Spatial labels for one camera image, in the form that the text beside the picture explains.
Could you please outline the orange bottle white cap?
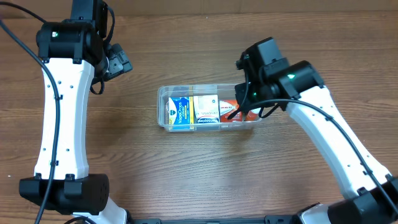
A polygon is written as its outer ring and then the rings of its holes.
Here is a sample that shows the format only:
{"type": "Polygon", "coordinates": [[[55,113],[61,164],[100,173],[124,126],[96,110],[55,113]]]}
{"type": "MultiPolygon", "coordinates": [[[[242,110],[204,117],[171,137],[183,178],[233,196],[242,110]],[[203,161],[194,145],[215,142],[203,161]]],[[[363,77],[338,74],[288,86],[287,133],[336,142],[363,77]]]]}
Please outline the orange bottle white cap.
{"type": "Polygon", "coordinates": [[[259,112],[260,112],[260,108],[256,108],[253,110],[248,111],[245,115],[244,115],[244,121],[257,121],[259,120],[261,117],[259,116],[259,112]]]}

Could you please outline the red cardboard box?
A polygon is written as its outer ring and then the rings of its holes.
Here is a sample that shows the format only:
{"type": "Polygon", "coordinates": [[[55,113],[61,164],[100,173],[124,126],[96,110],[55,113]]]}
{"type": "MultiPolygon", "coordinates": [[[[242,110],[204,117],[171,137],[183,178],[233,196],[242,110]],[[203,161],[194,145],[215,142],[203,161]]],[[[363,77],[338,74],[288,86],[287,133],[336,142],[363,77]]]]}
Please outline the red cardboard box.
{"type": "Polygon", "coordinates": [[[233,118],[228,119],[228,116],[239,108],[236,100],[220,100],[219,107],[220,121],[222,123],[240,122],[243,120],[242,112],[238,112],[233,118]]]}

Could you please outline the white and navy box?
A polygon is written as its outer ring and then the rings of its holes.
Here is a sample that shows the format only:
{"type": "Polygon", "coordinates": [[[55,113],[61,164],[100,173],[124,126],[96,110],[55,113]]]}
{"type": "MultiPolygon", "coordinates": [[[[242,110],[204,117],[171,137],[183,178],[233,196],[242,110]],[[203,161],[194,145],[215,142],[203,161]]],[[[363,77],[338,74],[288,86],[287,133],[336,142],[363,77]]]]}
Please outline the white and navy box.
{"type": "Polygon", "coordinates": [[[219,123],[218,95],[202,95],[193,97],[196,123],[219,123]]]}

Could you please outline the blue yellow VapoDrops box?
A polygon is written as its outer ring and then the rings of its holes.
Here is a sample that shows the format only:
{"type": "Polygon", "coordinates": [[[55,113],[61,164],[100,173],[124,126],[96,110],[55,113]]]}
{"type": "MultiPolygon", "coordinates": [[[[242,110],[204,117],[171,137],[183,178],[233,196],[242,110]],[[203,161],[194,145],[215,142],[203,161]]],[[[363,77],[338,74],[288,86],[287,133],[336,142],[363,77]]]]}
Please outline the blue yellow VapoDrops box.
{"type": "Polygon", "coordinates": [[[169,97],[169,124],[185,125],[194,123],[193,97],[169,97]]]}

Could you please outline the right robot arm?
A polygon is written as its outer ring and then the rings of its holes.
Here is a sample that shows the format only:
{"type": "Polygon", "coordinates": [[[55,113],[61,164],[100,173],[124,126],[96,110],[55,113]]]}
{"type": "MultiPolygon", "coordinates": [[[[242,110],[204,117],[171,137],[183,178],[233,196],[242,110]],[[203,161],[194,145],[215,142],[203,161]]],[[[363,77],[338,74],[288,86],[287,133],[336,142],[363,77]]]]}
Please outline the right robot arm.
{"type": "Polygon", "coordinates": [[[239,112],[259,110],[266,118],[281,109],[299,124],[330,167],[342,201],[316,203],[292,223],[394,223],[397,177],[377,161],[338,111],[315,67],[290,64],[268,37],[247,48],[236,62],[245,81],[235,87],[239,112]]]}

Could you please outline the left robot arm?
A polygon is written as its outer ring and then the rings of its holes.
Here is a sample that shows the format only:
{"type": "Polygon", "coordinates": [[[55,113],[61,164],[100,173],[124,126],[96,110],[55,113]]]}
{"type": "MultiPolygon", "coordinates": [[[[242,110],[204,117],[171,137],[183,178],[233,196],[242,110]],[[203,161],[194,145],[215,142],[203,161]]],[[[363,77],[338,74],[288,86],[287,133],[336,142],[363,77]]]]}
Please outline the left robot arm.
{"type": "Polygon", "coordinates": [[[109,179],[91,174],[86,157],[86,111],[93,85],[132,65],[111,44],[114,12],[104,1],[74,1],[61,22],[44,22],[36,35],[45,83],[44,125],[32,177],[19,193],[41,210],[86,223],[131,223],[130,213],[109,196],[109,179]]]}

